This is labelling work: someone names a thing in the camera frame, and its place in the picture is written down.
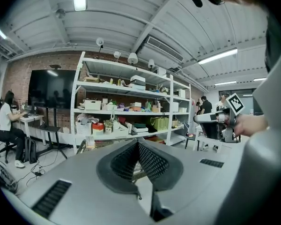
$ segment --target white sneakers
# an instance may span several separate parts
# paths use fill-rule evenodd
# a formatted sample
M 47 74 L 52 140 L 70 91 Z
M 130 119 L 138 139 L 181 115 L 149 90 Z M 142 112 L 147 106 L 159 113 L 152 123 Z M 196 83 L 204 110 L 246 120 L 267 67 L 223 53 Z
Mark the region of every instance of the white sneakers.
M 202 148 L 202 150 L 208 150 L 208 149 L 209 149 L 208 144 L 206 144 L 206 145 Z
M 23 163 L 21 163 L 19 160 L 16 160 L 15 161 L 15 167 L 24 168 L 25 165 Z

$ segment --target backpack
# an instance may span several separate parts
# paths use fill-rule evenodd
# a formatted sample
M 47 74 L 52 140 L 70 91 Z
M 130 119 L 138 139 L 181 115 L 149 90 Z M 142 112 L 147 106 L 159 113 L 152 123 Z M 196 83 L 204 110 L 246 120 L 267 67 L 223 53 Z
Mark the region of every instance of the backpack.
M 30 164 L 37 162 L 37 144 L 30 137 L 25 138 L 25 161 Z

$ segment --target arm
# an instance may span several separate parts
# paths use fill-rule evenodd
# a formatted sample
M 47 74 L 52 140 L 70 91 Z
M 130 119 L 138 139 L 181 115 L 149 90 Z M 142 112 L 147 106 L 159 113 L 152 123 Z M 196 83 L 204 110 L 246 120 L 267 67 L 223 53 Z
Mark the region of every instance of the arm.
M 237 124 L 234 128 L 235 135 L 252 136 L 256 132 L 264 131 L 268 127 L 267 120 L 264 115 L 239 115 Z
M 11 121 L 16 121 L 16 120 L 20 119 L 22 116 L 24 116 L 25 114 L 27 114 L 27 113 L 23 112 L 23 113 L 18 114 L 18 115 L 13 115 L 12 113 L 9 113 L 8 117 Z

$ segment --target desk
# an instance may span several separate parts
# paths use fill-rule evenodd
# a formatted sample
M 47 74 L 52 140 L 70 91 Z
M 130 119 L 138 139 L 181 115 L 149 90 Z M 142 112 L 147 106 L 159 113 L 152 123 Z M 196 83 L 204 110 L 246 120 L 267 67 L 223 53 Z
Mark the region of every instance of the desk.
M 40 125 L 43 124 L 43 116 L 42 115 L 31 115 L 27 118 L 23 118 L 23 117 L 20 118 L 20 121 L 23 122 L 24 125 L 25 125 L 25 132 L 26 132 L 27 137 L 30 137 L 30 131 L 29 131 L 28 123 L 36 121 L 36 120 L 40 121 Z M 43 144 L 46 145 L 45 133 L 44 133 L 44 131 L 41 131 L 41 133 L 42 133 Z

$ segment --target black hair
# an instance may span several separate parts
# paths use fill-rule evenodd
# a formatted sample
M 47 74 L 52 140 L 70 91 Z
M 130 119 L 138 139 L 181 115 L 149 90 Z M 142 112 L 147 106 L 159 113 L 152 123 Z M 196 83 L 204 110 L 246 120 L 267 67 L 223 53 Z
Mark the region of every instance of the black hair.
M 11 106 L 14 97 L 15 97 L 14 93 L 12 91 L 8 91 L 5 95 L 4 103 L 7 103 L 9 106 Z

